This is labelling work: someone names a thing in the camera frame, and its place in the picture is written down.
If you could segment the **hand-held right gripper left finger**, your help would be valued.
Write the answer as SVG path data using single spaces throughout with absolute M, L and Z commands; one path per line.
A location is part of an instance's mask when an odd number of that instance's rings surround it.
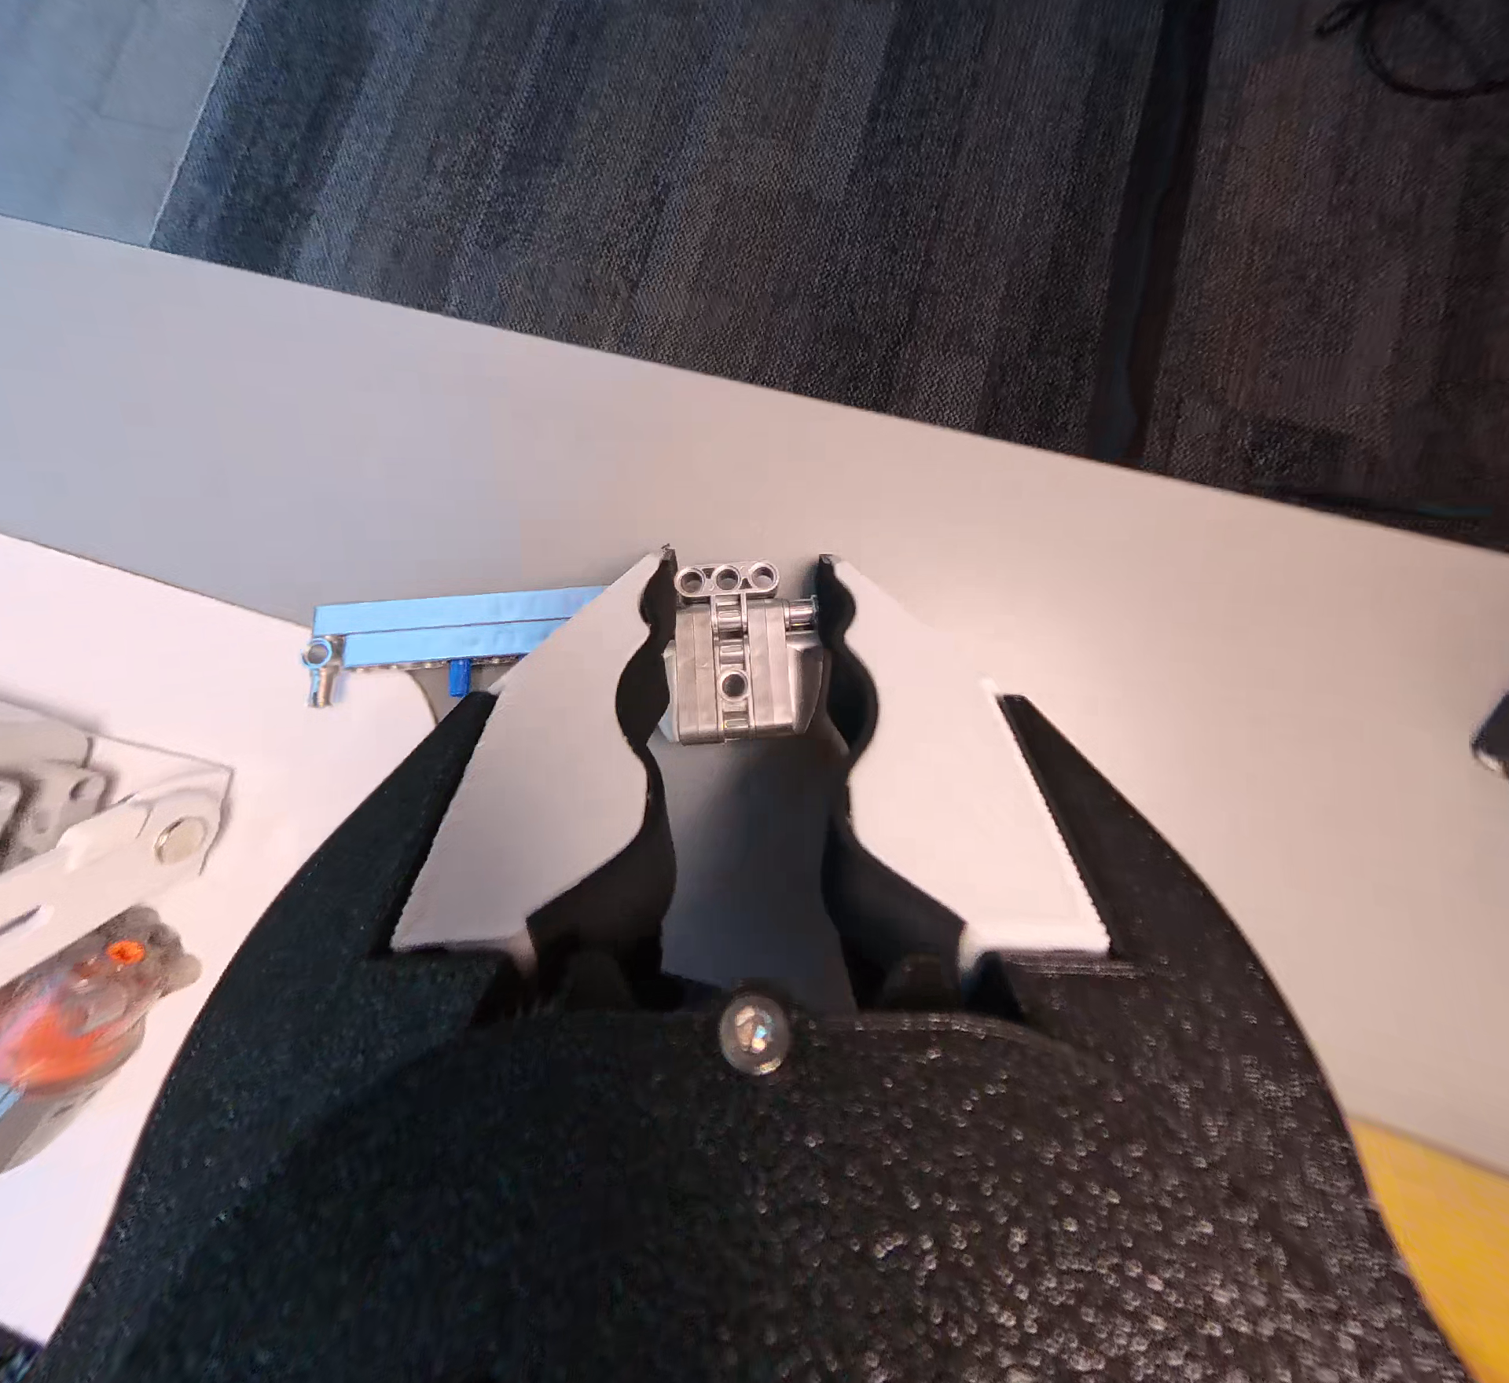
M 676 561 L 651 550 L 496 684 L 392 934 L 398 954 L 530 936 L 548 909 L 651 835 L 665 789 L 650 744 L 670 709 Z

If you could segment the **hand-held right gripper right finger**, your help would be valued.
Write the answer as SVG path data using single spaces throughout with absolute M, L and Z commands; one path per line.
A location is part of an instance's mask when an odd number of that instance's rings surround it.
M 1107 958 L 991 676 L 851 561 L 821 557 L 816 596 L 845 747 L 823 862 L 840 939 L 862 958 Z

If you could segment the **grey beam with motor block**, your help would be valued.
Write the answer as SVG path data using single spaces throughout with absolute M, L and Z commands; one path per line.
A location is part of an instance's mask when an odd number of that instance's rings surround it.
M 675 635 L 665 649 L 669 711 L 661 730 L 681 745 L 808 731 L 821 704 L 824 648 L 815 598 L 783 599 L 768 561 L 695 563 L 673 572 Z M 458 701 L 483 673 L 507 673 L 603 587 L 326 604 L 315 610 L 301 664 L 309 706 L 332 704 L 346 673 L 444 673 Z

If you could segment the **white document stand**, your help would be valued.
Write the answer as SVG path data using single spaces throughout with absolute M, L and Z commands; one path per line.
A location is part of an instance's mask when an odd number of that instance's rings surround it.
M 148 1113 L 243 940 L 434 730 L 419 684 L 367 673 L 309 711 L 309 634 L 2 543 L 4 986 L 134 907 L 199 978 L 38 1157 L 2 1179 L 4 1330 L 46 1343 L 81 1288 Z

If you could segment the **grey battery box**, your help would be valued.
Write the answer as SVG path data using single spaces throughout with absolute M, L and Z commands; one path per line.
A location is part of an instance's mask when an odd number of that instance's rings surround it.
M 150 1013 L 203 965 L 131 907 L 2 987 L 2 1171 L 49 1148 L 140 1052 Z

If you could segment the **nested yellow empty bins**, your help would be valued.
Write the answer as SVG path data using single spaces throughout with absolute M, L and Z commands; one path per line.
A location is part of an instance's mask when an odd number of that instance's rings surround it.
M 1472 1379 L 1508 1379 L 1508 1178 L 1393 1129 L 1349 1126 L 1374 1203 Z

